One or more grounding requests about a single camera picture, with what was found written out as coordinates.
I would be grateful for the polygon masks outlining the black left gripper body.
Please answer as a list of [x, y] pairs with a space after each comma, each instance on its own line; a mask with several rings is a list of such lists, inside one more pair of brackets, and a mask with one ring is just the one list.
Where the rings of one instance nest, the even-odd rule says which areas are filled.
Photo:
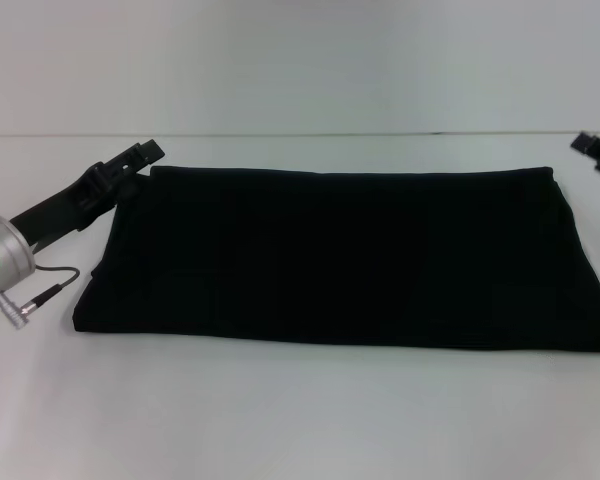
[[74, 183], [10, 220], [34, 250], [82, 231], [112, 210], [130, 176], [127, 163], [98, 162]]

